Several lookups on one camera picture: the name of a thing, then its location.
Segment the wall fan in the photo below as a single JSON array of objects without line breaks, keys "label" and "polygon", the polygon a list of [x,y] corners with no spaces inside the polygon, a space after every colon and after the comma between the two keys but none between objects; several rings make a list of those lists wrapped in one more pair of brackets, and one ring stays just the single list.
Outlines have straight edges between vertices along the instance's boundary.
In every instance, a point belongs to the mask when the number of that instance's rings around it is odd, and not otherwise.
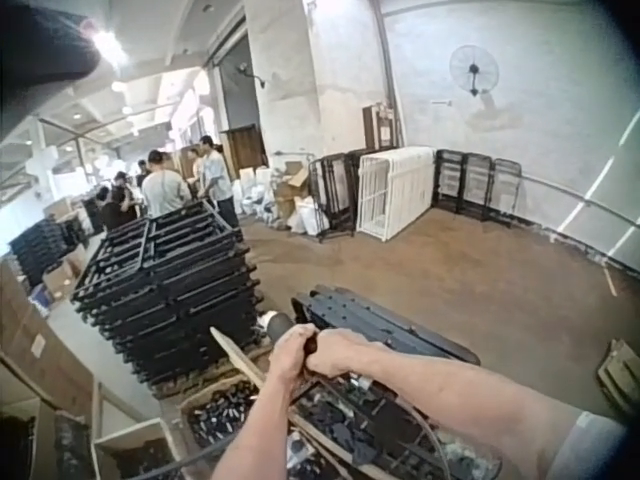
[{"label": "wall fan", "polygon": [[495,58],[485,49],[475,45],[457,48],[451,55],[449,71],[453,81],[474,97],[489,93],[500,78]]}]

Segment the wooden pallet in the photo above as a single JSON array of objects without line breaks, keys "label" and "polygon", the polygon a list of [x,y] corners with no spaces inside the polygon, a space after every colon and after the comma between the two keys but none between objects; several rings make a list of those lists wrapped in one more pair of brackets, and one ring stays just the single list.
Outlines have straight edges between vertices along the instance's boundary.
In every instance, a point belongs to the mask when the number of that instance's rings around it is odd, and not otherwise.
[{"label": "wooden pallet", "polygon": [[[257,347],[251,348],[245,353],[251,360],[256,360],[270,351],[270,344],[261,344]],[[195,390],[201,390],[211,383],[223,380],[236,375],[237,373],[238,372],[231,361],[228,358],[225,358],[215,363],[204,372],[181,378],[175,382],[167,382],[156,387],[152,387],[151,393],[157,400],[165,400],[175,397],[176,395],[185,396],[193,393]]]}]

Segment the ceiling light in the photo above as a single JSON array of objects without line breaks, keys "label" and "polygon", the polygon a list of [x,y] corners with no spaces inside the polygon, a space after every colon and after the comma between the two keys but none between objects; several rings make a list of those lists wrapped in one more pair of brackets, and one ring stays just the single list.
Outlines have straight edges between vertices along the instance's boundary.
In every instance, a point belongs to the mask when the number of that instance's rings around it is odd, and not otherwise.
[{"label": "ceiling light", "polygon": [[111,84],[111,90],[114,92],[124,92],[127,88],[127,85],[124,82],[113,82]]},{"label": "ceiling light", "polygon": [[113,32],[97,32],[93,35],[93,43],[100,55],[114,68],[119,68],[126,63],[127,54]]}]

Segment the metal handrail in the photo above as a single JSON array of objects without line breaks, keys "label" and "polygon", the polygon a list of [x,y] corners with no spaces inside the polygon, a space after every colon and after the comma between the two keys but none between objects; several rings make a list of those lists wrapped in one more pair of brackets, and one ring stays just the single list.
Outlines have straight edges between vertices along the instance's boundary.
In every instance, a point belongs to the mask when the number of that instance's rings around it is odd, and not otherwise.
[{"label": "metal handrail", "polygon": [[556,190],[560,193],[564,193],[566,195],[569,195],[570,197],[575,198],[576,200],[579,200],[581,202],[583,202],[585,205],[588,206],[594,206],[597,207],[611,215],[613,215],[614,217],[622,220],[623,222],[627,223],[629,226],[632,227],[640,227],[640,224],[638,222],[636,222],[636,220],[631,219],[629,217],[627,217],[626,215],[623,215],[619,212],[616,212],[615,210],[611,209],[610,207],[607,207],[606,205],[598,202],[597,200],[593,200],[591,198],[586,198],[583,194],[577,192],[576,190],[573,190],[571,188],[565,187],[563,185],[560,185],[558,183],[554,183],[554,182],[550,182],[548,180],[543,180],[541,178],[538,177],[532,177],[530,175],[525,175],[524,173],[522,174],[522,179],[529,181],[529,182],[533,182],[533,183],[537,183],[539,185],[545,186],[545,187],[549,187],[553,190]]}]

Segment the forearm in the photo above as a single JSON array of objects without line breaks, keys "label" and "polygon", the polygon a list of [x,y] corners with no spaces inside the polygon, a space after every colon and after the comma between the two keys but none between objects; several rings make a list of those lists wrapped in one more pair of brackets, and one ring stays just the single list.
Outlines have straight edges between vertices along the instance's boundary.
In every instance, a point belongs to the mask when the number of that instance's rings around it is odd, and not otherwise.
[{"label": "forearm", "polygon": [[218,182],[218,177],[214,177],[211,180],[209,180],[209,182],[204,186],[204,193],[209,193],[217,182]]},{"label": "forearm", "polygon": [[446,429],[497,449],[526,478],[545,477],[580,414],[474,365],[375,346],[349,355],[355,373],[386,385]]},{"label": "forearm", "polygon": [[287,409],[291,389],[267,377],[242,430],[211,480],[285,480]]}]

